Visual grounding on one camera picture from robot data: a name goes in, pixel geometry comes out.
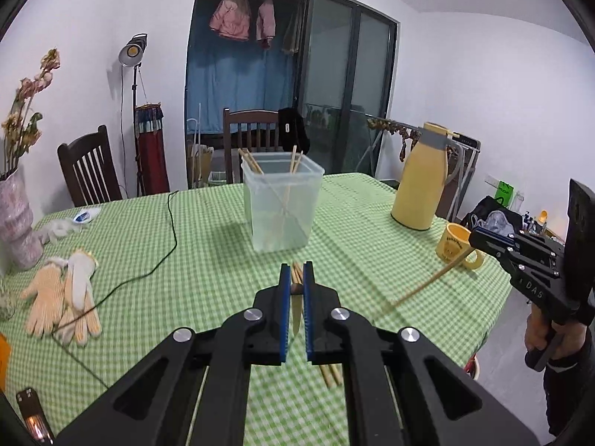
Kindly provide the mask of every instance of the table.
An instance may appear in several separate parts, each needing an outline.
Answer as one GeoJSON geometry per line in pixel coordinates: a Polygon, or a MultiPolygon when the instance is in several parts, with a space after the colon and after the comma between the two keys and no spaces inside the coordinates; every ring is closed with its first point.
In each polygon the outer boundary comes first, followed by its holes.
{"type": "MultiPolygon", "coordinates": [[[[342,306],[370,319],[387,301],[402,297],[443,266],[434,248],[445,221],[436,218],[425,232],[401,226],[390,216],[394,191],[362,174],[323,179],[305,248],[255,254],[244,224],[241,186],[172,196],[177,249],[153,275],[105,302],[99,309],[100,338],[91,338],[84,349],[70,345],[108,385],[177,327],[211,329],[251,306],[256,291],[277,283],[282,262],[312,260],[316,281],[335,288],[342,306]]],[[[43,259],[68,257],[79,247],[92,252],[99,262],[92,279],[98,301],[118,283],[151,270],[171,249],[167,199],[162,194],[105,204],[81,234],[48,244],[43,259]]],[[[73,210],[61,211],[42,223],[73,215],[73,210]]],[[[36,269],[8,276],[9,290],[19,293],[36,269]]],[[[451,271],[378,318],[376,325],[390,330],[415,326],[464,365],[483,344],[510,289],[507,274],[487,257],[479,270],[451,271]]],[[[57,433],[103,387],[50,338],[26,336],[29,308],[20,303],[16,315],[0,323],[13,347],[6,395],[16,409],[17,391],[37,389],[57,433]]],[[[327,390],[318,367],[306,362],[303,326],[296,337],[290,332],[285,365],[252,368],[245,444],[348,444],[343,389],[327,390]]]]}

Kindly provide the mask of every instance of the pink jacket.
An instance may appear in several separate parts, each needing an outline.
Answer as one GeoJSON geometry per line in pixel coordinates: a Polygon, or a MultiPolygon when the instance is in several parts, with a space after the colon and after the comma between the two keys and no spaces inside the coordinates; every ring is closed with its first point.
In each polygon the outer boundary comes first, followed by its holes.
{"type": "Polygon", "coordinates": [[[220,37],[232,40],[248,40],[250,29],[250,6],[248,0],[221,0],[210,18],[210,29],[220,37]]]}
{"type": "Polygon", "coordinates": [[[258,9],[257,17],[257,41],[264,49],[271,46],[271,40],[275,36],[275,8],[273,0],[264,0],[258,9]]]}

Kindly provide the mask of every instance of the black bag on chair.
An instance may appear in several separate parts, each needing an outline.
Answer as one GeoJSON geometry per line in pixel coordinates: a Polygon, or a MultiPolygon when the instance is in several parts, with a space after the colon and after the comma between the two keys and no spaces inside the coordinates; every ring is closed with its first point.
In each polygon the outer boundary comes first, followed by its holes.
{"type": "Polygon", "coordinates": [[[284,151],[291,152],[293,146],[297,145],[298,153],[308,153],[310,139],[306,135],[302,116],[294,108],[279,109],[279,131],[279,140],[284,151]]]}
{"type": "Polygon", "coordinates": [[[486,196],[483,198],[477,206],[473,209],[471,213],[467,213],[465,217],[461,220],[460,224],[465,226],[469,230],[473,230],[474,223],[477,219],[487,220],[488,215],[492,211],[500,210],[506,216],[508,222],[512,225],[515,229],[515,233],[519,233],[522,230],[522,216],[514,211],[510,211],[509,209],[505,208],[501,205],[498,201],[496,201],[491,196],[486,196]]]}

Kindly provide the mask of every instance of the floor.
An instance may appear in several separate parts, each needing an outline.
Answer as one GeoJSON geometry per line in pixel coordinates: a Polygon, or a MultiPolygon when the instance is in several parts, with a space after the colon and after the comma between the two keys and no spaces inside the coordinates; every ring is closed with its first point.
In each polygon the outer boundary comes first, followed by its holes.
{"type": "Polygon", "coordinates": [[[512,290],[496,326],[477,357],[479,383],[531,429],[541,444],[553,437],[548,433],[543,373],[524,362],[524,335],[531,309],[526,298],[512,290]]]}

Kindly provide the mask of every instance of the chair backrest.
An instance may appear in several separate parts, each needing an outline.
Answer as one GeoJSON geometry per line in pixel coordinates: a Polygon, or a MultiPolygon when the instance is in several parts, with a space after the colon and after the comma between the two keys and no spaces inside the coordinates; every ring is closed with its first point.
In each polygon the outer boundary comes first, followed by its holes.
{"type": "MultiPolygon", "coordinates": [[[[279,150],[279,113],[272,110],[239,110],[230,112],[223,109],[223,153],[225,157],[225,176],[227,183],[233,183],[233,157],[231,149],[248,149],[250,152],[272,152],[279,150]],[[236,145],[231,143],[231,124],[240,124],[236,132],[236,145]],[[256,129],[242,132],[241,124],[256,124],[256,129]],[[243,142],[242,134],[246,134],[246,145],[243,142]]],[[[243,181],[242,168],[240,167],[240,182],[243,181]]]]}
{"type": "Polygon", "coordinates": [[[105,125],[70,144],[60,144],[58,159],[75,206],[122,199],[105,125]]]}

